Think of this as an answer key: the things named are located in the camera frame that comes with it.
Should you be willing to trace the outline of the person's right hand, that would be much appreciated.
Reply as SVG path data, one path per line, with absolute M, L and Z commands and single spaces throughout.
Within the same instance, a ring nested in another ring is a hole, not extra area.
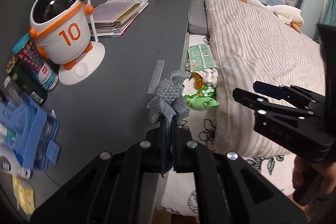
M 310 163 L 301 157 L 296 156 L 292 175 L 293 188 L 296 189 L 303 185 L 303 172 L 310 167 L 315 169 L 323 177 L 316 197 L 323 200 L 329 198 L 335 189 L 335 162 L 320 161 L 317 163 Z

